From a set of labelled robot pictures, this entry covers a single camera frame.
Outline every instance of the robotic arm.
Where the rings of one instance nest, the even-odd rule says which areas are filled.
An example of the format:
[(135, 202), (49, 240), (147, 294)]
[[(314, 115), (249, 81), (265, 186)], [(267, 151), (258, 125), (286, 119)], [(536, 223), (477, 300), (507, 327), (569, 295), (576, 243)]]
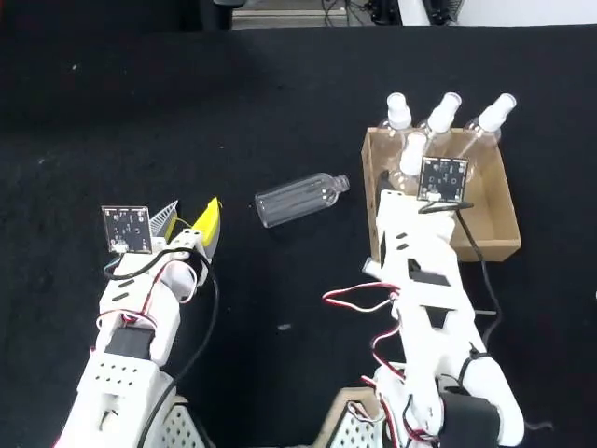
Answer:
[(391, 313), (407, 362), (382, 364), (368, 381), (395, 447), (518, 445), (521, 409), (475, 327), (450, 247), (452, 212), (419, 214), (420, 202), (389, 189), (379, 203), (381, 262), (364, 271), (399, 287)]
[(150, 253), (124, 253), (106, 266), (110, 281), (100, 299), (96, 344), (56, 448), (205, 446), (173, 378), (160, 367), (170, 356), (181, 306), (211, 269), (218, 234), (213, 199), (169, 243), (151, 236)]

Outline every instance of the circuit board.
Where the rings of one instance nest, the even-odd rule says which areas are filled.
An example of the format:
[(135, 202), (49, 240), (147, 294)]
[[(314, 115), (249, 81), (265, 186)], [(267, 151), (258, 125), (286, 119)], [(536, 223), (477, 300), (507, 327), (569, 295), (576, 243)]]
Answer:
[(102, 206), (110, 252), (150, 254), (151, 230), (147, 207)]
[(419, 201), (461, 203), (465, 198), (468, 161), (423, 157), (419, 177)]

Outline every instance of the black felt mat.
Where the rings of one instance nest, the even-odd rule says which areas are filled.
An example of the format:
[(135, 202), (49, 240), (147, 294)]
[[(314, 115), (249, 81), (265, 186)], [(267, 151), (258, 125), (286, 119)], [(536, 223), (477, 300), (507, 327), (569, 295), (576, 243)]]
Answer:
[[(338, 390), (373, 372), (368, 341), (391, 325), (320, 301), (364, 279), (359, 151), (390, 91), (407, 94), (415, 120), (458, 91), (457, 124), (502, 91), (519, 99), (502, 147), (522, 250), (490, 266), (506, 315), (492, 350), (527, 419), (557, 428), (524, 446), (592, 446), (596, 38), (594, 27), (318, 29), (0, 43), (2, 446), (51, 445), (75, 397), (109, 260), (100, 204), (179, 199), (194, 219), (214, 195), (222, 313), (180, 390), (219, 446), (314, 440)], [(347, 174), (352, 189), (263, 230), (255, 192), (314, 172)], [(488, 306), (479, 266), (463, 277)], [(208, 306), (183, 314), (170, 372)]]

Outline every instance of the clear plastic bottle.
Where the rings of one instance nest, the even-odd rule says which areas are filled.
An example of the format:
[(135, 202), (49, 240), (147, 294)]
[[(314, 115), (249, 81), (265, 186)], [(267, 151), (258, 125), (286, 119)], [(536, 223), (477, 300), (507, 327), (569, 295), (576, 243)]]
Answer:
[(348, 189), (347, 176), (319, 173), (258, 193), (255, 204), (263, 227), (269, 228), (331, 207)]
[(390, 172), (390, 182), (394, 188), (406, 195), (416, 196), (419, 190), (419, 174), (427, 137), (414, 131), (407, 135), (407, 142), (396, 168)]
[(446, 153), (451, 141), (451, 124), (462, 101), (458, 93), (446, 93), (429, 118), (419, 124), (427, 135), (425, 154), (439, 157)]
[(468, 159), (468, 177), (488, 159), (502, 137), (501, 127), (507, 115), (516, 107), (516, 98), (509, 93), (502, 93), (495, 103), (488, 106), (477, 118), (469, 121), (465, 129), (472, 131), (470, 140), (457, 152), (457, 159)]
[(399, 92), (394, 92), (387, 99), (388, 115), (380, 125), (379, 129), (389, 131), (388, 136), (402, 147), (404, 144), (404, 133), (411, 127), (412, 117), (407, 105), (406, 97)]

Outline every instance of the white spray nozzle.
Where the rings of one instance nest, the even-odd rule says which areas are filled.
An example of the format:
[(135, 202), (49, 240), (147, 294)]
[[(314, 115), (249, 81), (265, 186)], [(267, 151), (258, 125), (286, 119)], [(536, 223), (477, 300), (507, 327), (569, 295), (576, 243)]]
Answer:
[(454, 93), (453, 91), (446, 93), (441, 99), (441, 103), (433, 109), (429, 119), (427, 119), (427, 125), (431, 131), (434, 133), (447, 132), (454, 121), (454, 115), (462, 101), (458, 93)]
[(405, 175), (418, 175), (421, 172), (421, 161), (426, 146), (427, 137), (424, 133), (409, 133), (407, 144), (400, 158), (400, 171), (402, 173)]
[(388, 121), (390, 126), (397, 130), (403, 130), (410, 127), (412, 117), (407, 105), (407, 99), (402, 93), (392, 93), (388, 96)]
[(516, 98), (509, 93), (502, 93), (495, 103), (479, 115), (479, 126), (487, 133), (494, 133), (502, 127), (507, 114), (516, 107)]

